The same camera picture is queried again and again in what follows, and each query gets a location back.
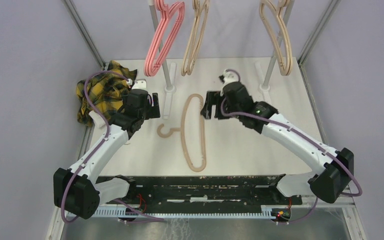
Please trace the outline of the beige hanger hung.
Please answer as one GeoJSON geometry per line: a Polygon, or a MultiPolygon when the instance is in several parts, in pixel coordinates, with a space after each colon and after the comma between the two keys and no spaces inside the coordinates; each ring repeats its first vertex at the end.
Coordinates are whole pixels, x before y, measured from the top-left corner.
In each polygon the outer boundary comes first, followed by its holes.
{"type": "Polygon", "coordinates": [[[274,4],[272,0],[261,0],[259,3],[259,16],[273,45],[274,55],[277,59],[279,71],[282,76],[288,76],[293,67],[292,44],[287,24],[283,18],[283,13],[286,13],[286,8],[290,4],[290,0],[278,0],[277,4],[274,4]],[[265,12],[266,9],[273,15],[275,23],[278,25],[280,37],[282,37],[284,43],[284,52],[281,50],[278,34],[275,33],[269,22],[269,17],[265,12]]]}
{"type": "Polygon", "coordinates": [[[272,13],[275,22],[278,25],[279,33],[275,35],[275,31],[268,24],[267,31],[271,38],[275,56],[277,58],[279,71],[282,76],[288,76],[292,71],[292,47],[290,42],[290,36],[286,24],[286,13],[290,9],[290,0],[279,0],[277,4],[274,4],[272,0],[266,0],[265,6],[268,7],[272,13]],[[277,37],[280,36],[284,44],[284,54],[281,51],[281,43],[277,40],[277,37]]]}

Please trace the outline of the beige hanger with left hook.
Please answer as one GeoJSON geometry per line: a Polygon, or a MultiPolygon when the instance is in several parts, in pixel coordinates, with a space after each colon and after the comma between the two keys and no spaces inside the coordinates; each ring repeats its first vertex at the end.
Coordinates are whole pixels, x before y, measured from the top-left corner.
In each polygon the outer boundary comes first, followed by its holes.
{"type": "Polygon", "coordinates": [[[173,135],[175,132],[180,133],[180,142],[181,142],[181,148],[183,152],[183,156],[186,160],[186,163],[189,167],[189,169],[193,172],[199,173],[202,172],[206,166],[207,166],[207,148],[206,148],[206,129],[205,129],[205,121],[204,117],[202,115],[199,115],[199,142],[200,142],[200,152],[201,152],[201,165],[199,167],[194,166],[192,159],[190,157],[188,146],[186,142],[186,135],[185,135],[185,129],[186,129],[186,116],[187,112],[190,106],[190,103],[193,98],[197,98],[199,100],[199,107],[202,109],[204,107],[204,98],[202,95],[198,93],[191,94],[187,100],[185,101],[185,104],[182,109],[181,114],[181,121],[180,121],[180,127],[172,127],[168,130],[167,133],[163,133],[162,129],[165,126],[163,123],[160,124],[157,127],[156,133],[160,138],[167,139],[173,135]]]}

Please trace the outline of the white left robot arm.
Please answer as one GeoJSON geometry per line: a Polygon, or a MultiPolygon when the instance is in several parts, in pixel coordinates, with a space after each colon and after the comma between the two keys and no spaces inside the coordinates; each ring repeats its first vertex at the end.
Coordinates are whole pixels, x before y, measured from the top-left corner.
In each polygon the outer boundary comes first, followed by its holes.
{"type": "Polygon", "coordinates": [[[58,168],[53,175],[53,201],[61,213],[89,219],[99,206],[121,199],[130,204],[137,198],[136,182],[117,175],[98,182],[114,154],[137,132],[144,121],[160,118],[159,95],[133,89],[122,97],[123,105],[109,120],[98,142],[68,169],[58,168]]]}

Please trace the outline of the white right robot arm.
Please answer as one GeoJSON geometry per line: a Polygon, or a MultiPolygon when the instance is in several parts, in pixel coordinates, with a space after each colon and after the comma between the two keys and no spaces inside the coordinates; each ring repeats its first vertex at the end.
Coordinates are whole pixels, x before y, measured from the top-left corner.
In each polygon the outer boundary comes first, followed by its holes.
{"type": "Polygon", "coordinates": [[[221,91],[207,91],[200,114],[206,119],[235,118],[245,128],[268,137],[301,159],[311,171],[281,174],[269,189],[269,199],[282,204],[289,197],[313,194],[333,204],[354,177],[354,153],[337,150],[302,132],[271,104],[255,101],[239,81],[226,83],[221,91]]]}

